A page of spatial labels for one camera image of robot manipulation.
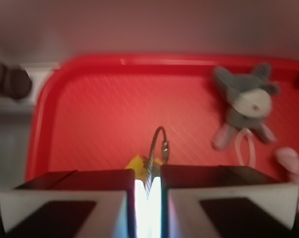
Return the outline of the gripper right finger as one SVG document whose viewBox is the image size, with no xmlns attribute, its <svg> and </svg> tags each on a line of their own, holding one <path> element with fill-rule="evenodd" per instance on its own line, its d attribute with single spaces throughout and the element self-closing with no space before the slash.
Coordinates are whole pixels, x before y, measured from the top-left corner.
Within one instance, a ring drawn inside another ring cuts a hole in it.
<svg viewBox="0 0 299 238">
<path fill-rule="evenodd" d="M 162 237 L 297 238 L 299 187 L 239 166 L 161 167 Z"/>
</svg>

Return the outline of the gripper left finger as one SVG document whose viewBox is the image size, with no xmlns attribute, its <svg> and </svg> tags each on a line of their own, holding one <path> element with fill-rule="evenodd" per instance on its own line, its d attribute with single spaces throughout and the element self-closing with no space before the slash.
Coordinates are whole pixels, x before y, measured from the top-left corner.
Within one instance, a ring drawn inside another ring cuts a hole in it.
<svg viewBox="0 0 299 238">
<path fill-rule="evenodd" d="M 133 238 L 134 171 L 48 172 L 0 192 L 7 238 Z"/>
</svg>

